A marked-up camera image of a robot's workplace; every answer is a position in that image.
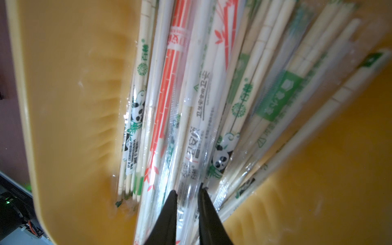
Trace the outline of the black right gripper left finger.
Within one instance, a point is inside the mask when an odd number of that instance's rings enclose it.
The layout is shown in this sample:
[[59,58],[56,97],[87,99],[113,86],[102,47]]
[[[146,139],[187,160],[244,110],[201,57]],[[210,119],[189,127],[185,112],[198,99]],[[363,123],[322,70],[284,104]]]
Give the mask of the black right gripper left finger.
[[178,195],[176,191],[170,191],[145,245],[176,244],[177,200]]

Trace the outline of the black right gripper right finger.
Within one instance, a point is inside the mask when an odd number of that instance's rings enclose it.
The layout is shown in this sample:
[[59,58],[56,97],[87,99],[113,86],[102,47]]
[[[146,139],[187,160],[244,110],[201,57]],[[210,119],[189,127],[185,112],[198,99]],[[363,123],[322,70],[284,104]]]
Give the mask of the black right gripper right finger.
[[198,193],[200,245],[233,245],[226,233],[206,189]]

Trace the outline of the red striped chopsticks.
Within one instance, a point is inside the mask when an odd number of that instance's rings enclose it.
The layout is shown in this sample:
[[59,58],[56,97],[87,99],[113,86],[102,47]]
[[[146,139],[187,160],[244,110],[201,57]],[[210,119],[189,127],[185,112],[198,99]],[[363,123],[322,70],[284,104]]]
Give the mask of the red striped chopsticks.
[[169,30],[148,166],[145,172],[143,193],[141,195],[140,220],[137,225],[138,232],[135,235],[135,245],[143,245],[151,229],[150,222],[154,207],[157,204],[154,201],[154,196],[158,188],[160,174],[162,173],[160,162],[163,156],[171,97],[179,72],[179,62],[183,58],[184,49],[189,41],[188,25],[192,19],[194,5],[194,1],[177,1]]

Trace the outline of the red bamboo print chopsticks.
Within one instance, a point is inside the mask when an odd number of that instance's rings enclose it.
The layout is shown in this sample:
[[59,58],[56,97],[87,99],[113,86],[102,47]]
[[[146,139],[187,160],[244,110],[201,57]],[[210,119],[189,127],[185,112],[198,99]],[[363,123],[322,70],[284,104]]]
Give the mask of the red bamboo print chopsticks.
[[244,1],[217,1],[213,23],[208,34],[207,49],[199,72],[198,91],[187,132],[182,168],[177,180],[177,245],[187,244],[192,234],[196,192],[205,171],[207,145],[211,138],[218,101],[223,91],[223,75],[229,63],[236,36],[239,11]]

